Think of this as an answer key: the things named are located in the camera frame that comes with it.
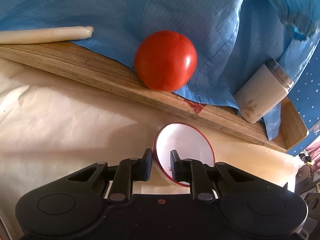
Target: beige paper tablecloth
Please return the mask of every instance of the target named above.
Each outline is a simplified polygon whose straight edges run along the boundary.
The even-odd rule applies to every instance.
[[[97,161],[117,165],[141,157],[157,132],[186,122],[224,161],[283,186],[297,172],[286,154],[248,143],[194,121],[60,76],[0,58],[0,212],[13,239],[22,232],[14,208],[26,192]],[[187,193],[153,169],[136,193]]]

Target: blue wall with white dots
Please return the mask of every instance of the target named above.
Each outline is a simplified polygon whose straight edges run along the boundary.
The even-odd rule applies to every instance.
[[[320,135],[320,45],[288,96],[310,131],[306,139],[288,151],[297,155]]]

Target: white vegetable stalk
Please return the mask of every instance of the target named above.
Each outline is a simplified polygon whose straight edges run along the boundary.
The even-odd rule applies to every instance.
[[[0,31],[0,44],[32,44],[55,41],[82,40],[90,38],[92,33],[92,26]]]

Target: red bowl rim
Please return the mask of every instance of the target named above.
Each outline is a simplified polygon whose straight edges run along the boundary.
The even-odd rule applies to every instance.
[[[153,143],[153,159],[157,162],[158,167],[161,169],[161,171],[163,172],[163,174],[164,174],[169,180],[171,180],[172,182],[174,182],[174,183],[176,183],[176,184],[178,184],[178,185],[180,185],[180,186],[190,187],[189,185],[185,185],[185,184],[182,184],[182,183],[180,183],[180,182],[175,182],[175,181],[169,176],[169,174],[165,172],[165,170],[163,169],[163,167],[162,167],[162,165],[160,164],[160,161],[159,161],[159,159],[158,159],[158,154],[157,154],[157,149],[156,149],[156,144],[157,144],[157,141],[158,141],[158,137],[159,137],[160,133],[162,132],[162,130],[163,130],[164,128],[166,128],[167,126],[171,125],[171,124],[184,124],[184,125],[190,126],[191,128],[197,130],[197,131],[204,137],[204,139],[206,139],[206,141],[208,142],[208,144],[209,144],[209,146],[210,146],[210,148],[211,148],[212,155],[213,155],[213,165],[215,164],[214,151],[213,151],[213,149],[212,149],[212,146],[211,146],[210,142],[209,142],[208,139],[204,136],[204,134],[203,134],[202,132],[200,132],[197,128],[193,127],[193,126],[190,125],[190,124],[183,123],[183,122],[173,122],[173,123],[169,123],[169,124],[165,125],[164,127],[162,127],[162,128],[159,130],[159,132],[158,132],[158,134],[157,134],[157,136],[156,136],[156,138],[155,138],[155,141],[154,141],[154,143]]]

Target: wooden tray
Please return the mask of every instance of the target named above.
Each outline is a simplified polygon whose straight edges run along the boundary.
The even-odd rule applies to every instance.
[[[201,105],[173,93],[151,91],[125,65],[67,41],[0,45],[0,57],[197,120],[205,126],[281,152],[286,152],[308,134],[304,122],[288,98],[282,102],[279,135],[268,141],[261,122],[248,123],[237,116],[231,107]]]

